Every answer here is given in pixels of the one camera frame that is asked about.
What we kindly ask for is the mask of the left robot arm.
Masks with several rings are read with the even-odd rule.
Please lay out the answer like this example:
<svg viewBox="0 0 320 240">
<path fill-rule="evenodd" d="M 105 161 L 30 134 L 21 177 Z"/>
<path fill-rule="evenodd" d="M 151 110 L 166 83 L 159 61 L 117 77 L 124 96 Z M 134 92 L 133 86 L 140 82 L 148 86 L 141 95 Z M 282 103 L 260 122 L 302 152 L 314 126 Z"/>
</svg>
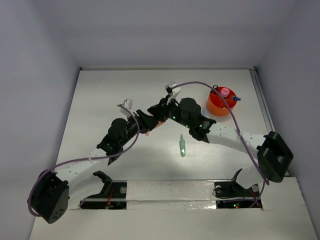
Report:
<svg viewBox="0 0 320 240">
<path fill-rule="evenodd" d="M 152 131 L 159 123 L 155 116 L 141 110 L 121 109 L 127 118 L 114 119 L 91 154 L 60 162 L 40 173 L 27 199 L 28 210 L 33 216 L 52 224 L 62 217 L 70 202 L 82 206 L 88 194 L 76 193 L 76 188 L 91 177 L 101 179 L 94 184 L 94 193 L 101 198 L 110 196 L 112 179 L 102 171 L 102 167 L 109 166 L 128 152 L 139 135 Z"/>
</svg>

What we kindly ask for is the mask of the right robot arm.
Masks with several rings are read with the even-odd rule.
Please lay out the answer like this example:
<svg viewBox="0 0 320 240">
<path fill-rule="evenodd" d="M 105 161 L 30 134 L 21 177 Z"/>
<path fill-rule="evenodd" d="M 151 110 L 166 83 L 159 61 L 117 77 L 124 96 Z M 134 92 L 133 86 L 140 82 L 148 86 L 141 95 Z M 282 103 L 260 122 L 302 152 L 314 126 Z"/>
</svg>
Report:
<svg viewBox="0 0 320 240">
<path fill-rule="evenodd" d="M 180 101 L 163 98 L 147 111 L 160 122 L 171 119 L 188 128 L 189 134 L 198 141 L 229 147 L 253 157 L 252 166 L 242 169 L 230 183 L 235 196 L 242 196 L 249 187 L 263 180 L 282 182 L 294 157 L 279 133 L 239 132 L 202 115 L 200 105 L 193 98 Z"/>
</svg>

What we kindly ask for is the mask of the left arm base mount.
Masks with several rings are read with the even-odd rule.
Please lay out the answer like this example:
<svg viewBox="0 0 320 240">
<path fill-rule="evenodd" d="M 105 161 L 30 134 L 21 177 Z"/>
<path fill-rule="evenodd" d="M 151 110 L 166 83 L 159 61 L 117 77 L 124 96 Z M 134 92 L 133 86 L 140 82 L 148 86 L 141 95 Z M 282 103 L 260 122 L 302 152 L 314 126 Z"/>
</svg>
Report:
<svg viewBox="0 0 320 240">
<path fill-rule="evenodd" d="M 127 181 L 113 181 L 102 171 L 93 175 L 101 180 L 103 186 L 99 193 L 81 200 L 79 207 L 83 210 L 126 210 Z"/>
</svg>

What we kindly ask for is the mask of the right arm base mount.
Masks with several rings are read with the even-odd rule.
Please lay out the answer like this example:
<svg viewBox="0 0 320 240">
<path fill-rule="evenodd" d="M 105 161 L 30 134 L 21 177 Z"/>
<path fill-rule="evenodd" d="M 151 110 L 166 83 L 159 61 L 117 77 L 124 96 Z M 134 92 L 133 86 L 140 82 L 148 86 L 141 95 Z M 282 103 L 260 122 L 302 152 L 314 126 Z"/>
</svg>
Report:
<svg viewBox="0 0 320 240">
<path fill-rule="evenodd" d="M 259 183 L 263 179 L 254 167 L 241 168 L 229 180 L 214 182 L 212 194 L 219 209 L 262 208 Z"/>
</svg>

